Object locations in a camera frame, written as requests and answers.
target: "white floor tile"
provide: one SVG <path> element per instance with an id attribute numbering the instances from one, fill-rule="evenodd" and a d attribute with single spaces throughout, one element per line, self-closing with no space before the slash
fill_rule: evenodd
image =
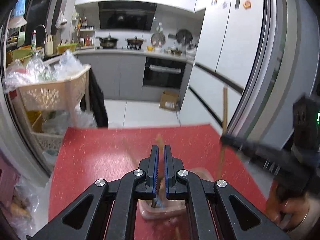
<path id="1" fill-rule="evenodd" d="M 159 103 L 127 101 L 124 127 L 179 126 L 176 112 L 160 109 Z"/>
<path id="2" fill-rule="evenodd" d="M 123 127 L 126 103 L 125 100 L 104 100 L 110 128 Z"/>

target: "beige basket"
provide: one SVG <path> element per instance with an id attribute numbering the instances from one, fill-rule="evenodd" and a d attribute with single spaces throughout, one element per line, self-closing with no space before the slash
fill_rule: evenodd
<path id="1" fill-rule="evenodd" d="M 42 132 L 42 114 L 32 125 L 31 134 L 38 140 L 42 150 L 59 150 L 63 135 L 48 134 Z"/>
<path id="2" fill-rule="evenodd" d="M 70 79 L 21 86 L 17 90 L 28 111 L 68 111 L 74 109 L 84 96 L 89 69 L 90 65 L 84 65 L 84 70 Z"/>

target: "cabinet handle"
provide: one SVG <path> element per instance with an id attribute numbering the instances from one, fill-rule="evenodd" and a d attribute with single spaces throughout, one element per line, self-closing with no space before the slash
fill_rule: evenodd
<path id="1" fill-rule="evenodd" d="M 170 68 L 170 67 L 160 67 L 160 66 L 149 66 L 150 70 L 156 71 L 156 72 L 166 72 L 166 73 L 172 73 L 172 74 L 180 74 L 181 68 Z"/>

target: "fabric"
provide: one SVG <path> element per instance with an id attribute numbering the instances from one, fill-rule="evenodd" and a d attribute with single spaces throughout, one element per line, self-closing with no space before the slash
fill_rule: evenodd
<path id="1" fill-rule="evenodd" d="M 97 127 L 108 127 L 108 115 L 104 105 L 104 96 L 101 88 L 99 87 L 93 71 L 89 70 L 89 95 L 90 107 L 97 122 Z M 80 108 L 82 111 L 87 109 L 85 104 L 85 96 L 81 99 Z"/>

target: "gray cabinet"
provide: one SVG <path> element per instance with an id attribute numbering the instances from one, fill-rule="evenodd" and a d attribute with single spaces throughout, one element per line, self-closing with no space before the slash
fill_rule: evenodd
<path id="1" fill-rule="evenodd" d="M 126 55 L 121 57 L 120 98 L 140 100 L 146 56 Z"/>
<path id="2" fill-rule="evenodd" d="M 90 64 L 105 99 L 119 99 L 121 57 L 117 55 L 78 55 L 82 64 Z"/>

